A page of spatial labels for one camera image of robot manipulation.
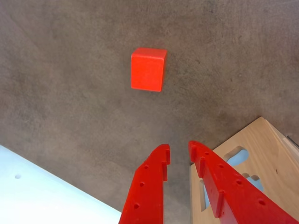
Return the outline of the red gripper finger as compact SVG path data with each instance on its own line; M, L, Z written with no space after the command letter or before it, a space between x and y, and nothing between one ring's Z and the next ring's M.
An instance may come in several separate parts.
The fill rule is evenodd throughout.
M206 187L213 215L220 223L298 223L204 144L189 141L188 150L198 177Z
M159 145L135 171L120 224L163 224L164 182L171 163L170 146Z

